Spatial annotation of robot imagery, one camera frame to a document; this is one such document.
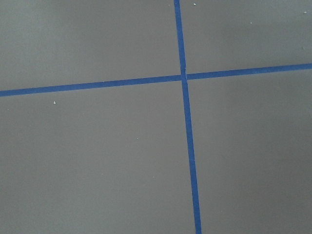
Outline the blue tape line near horizontal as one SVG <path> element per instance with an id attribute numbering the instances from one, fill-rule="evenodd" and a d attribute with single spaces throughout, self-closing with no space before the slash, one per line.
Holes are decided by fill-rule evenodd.
<path id="1" fill-rule="evenodd" d="M 195 79 L 205 79 L 205 78 L 221 78 L 221 77 L 255 75 L 255 74 L 275 73 L 275 72 L 288 72 L 288 71 L 297 71 L 297 70 L 310 70 L 311 68 L 312 68 L 312 65 L 310 63 L 305 63 L 305 64 L 295 64 L 295 65 L 261 67 L 261 68 L 224 70 L 224 71 L 187 74 L 186 79 L 195 80 Z M 0 96 L 9 97 L 9 96 L 19 96 L 19 95 L 84 90 L 84 89 L 140 85 L 140 84 L 149 84 L 149 83 L 163 83 L 163 82 L 172 82 L 172 81 L 181 81 L 181 80 L 182 80 L 181 75 L 150 77 L 150 78 L 134 78 L 134 79 L 103 81 L 103 82 L 91 82 L 91 83 L 80 83 L 80 84 L 23 88 L 23 89 L 14 89 L 14 90 L 2 90 L 0 92 Z"/>

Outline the blue tape line far-right vertical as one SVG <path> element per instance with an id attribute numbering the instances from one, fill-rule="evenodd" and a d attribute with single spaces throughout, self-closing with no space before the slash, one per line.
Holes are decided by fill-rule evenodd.
<path id="1" fill-rule="evenodd" d="M 192 129 L 189 87 L 188 87 L 188 79 L 187 79 L 187 74 L 186 74 L 186 58 L 185 58 L 185 46 L 184 46 L 180 1 L 174 0 L 174 8 L 175 8 L 175 23 L 176 23 L 176 30 L 177 30 L 178 54 L 179 54 L 179 63 L 180 63 L 180 80 L 181 80 L 182 95 L 183 95 L 183 107 L 184 107 L 184 116 L 185 116 L 185 128 L 186 128 L 191 191 L 192 191 L 192 201 L 193 201 L 193 214 L 194 214 L 194 222 L 195 222 L 195 233 L 200 234 L 202 233 L 202 227 L 201 227 L 199 194 L 198 194 L 198 184 L 197 184 L 197 171 L 196 171 L 196 162 L 195 162 L 195 149 L 194 149 L 194 139 L 193 139 L 193 129 Z"/>

